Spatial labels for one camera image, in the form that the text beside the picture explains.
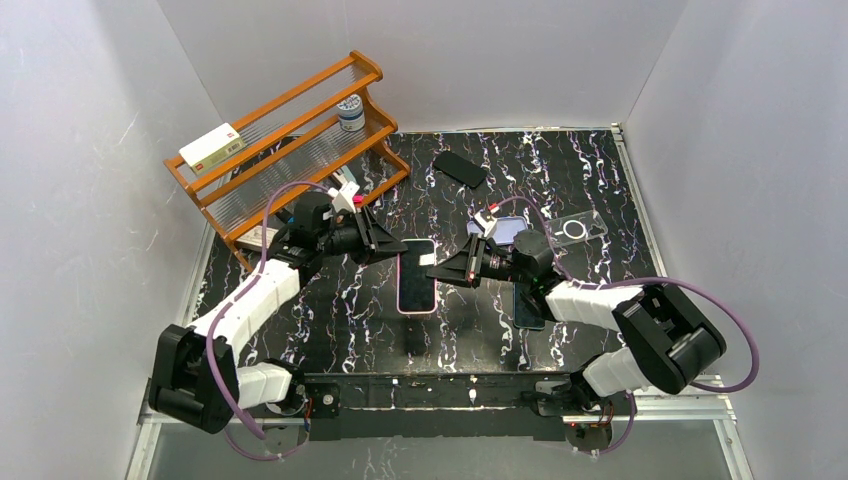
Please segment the dark teal phone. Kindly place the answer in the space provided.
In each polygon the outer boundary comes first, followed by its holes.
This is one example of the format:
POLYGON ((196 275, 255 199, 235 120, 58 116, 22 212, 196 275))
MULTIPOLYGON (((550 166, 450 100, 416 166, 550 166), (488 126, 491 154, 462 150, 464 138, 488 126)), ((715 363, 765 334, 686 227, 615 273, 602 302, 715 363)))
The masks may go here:
POLYGON ((542 331, 547 321, 534 314, 522 295, 528 290, 524 284, 513 285, 513 327, 521 330, 542 331))

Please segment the lilac phone case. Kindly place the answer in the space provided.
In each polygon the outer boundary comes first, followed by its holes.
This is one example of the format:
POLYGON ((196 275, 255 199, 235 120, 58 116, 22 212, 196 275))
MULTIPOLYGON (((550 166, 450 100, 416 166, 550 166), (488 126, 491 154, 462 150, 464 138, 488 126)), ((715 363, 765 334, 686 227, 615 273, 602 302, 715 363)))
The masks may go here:
MULTIPOLYGON (((527 228, 527 222, 523 217, 500 217, 497 219, 496 228, 491 238, 498 246, 510 246, 513 244, 514 237, 527 228)), ((467 222, 466 230, 469 236, 478 234, 482 238, 483 230, 473 220, 467 222)))

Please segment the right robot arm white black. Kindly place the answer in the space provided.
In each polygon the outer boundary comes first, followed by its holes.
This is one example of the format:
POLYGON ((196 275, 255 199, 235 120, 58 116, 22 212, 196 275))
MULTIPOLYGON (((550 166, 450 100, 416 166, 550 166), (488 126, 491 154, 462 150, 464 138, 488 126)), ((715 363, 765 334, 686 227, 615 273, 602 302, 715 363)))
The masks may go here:
POLYGON ((646 387, 677 394, 726 352, 724 337, 680 287, 663 281, 580 286, 556 271, 554 260, 553 249, 538 231, 519 232, 510 250, 473 234, 427 275, 469 288, 483 278, 522 284, 520 299, 537 317, 620 333, 623 347, 595 356, 570 374, 562 391, 576 403, 646 387))

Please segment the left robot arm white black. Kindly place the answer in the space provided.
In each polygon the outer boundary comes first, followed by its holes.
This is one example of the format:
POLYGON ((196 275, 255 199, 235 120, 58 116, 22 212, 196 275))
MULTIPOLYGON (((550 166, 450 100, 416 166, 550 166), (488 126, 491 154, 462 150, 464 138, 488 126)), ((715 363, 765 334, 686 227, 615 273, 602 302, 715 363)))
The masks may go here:
POLYGON ((407 250, 369 207, 338 190, 302 194, 288 223, 261 234, 259 261, 231 294, 188 325, 160 334, 148 388, 152 410, 211 434, 238 418, 263 437, 249 411, 285 401, 297 368, 281 360, 241 365, 248 341, 299 296, 326 258, 346 256, 366 266, 407 250))

